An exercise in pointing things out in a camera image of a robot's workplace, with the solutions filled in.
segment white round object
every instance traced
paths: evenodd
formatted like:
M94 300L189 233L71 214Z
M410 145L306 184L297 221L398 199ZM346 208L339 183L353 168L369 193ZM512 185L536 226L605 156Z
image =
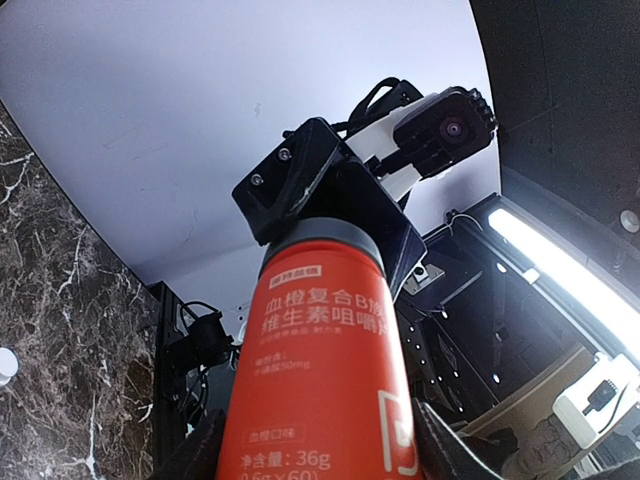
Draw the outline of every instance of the white round object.
M16 373L18 373L18 357L8 348L0 348L0 386L9 383Z
M638 219L638 215L631 210L622 211L620 214L620 223L629 233L638 233L640 230L640 219Z

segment black ceiling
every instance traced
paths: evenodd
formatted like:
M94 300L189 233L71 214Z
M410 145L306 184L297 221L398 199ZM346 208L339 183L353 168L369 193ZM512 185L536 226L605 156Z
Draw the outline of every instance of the black ceiling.
M612 224L638 190L640 2L471 3L502 163Z

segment white knob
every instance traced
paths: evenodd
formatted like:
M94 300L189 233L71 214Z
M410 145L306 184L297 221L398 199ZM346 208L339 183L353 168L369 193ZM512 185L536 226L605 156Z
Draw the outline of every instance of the white knob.
M8 348L0 348L0 387L18 373L18 357Z

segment marble surface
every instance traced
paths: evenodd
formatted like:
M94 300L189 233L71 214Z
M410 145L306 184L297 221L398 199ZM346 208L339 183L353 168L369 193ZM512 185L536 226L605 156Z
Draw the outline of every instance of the marble surface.
M146 478L156 301L0 104L0 479Z

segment white panel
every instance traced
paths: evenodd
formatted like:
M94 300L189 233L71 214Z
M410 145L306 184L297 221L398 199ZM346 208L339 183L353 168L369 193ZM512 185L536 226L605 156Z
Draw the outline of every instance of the white panel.
M490 100L463 0L10 0L0 59L0 97L107 243L143 281L222 308L250 297L260 257L231 189L283 130L345 120L387 76ZM498 189L493 145L409 212L431 230Z

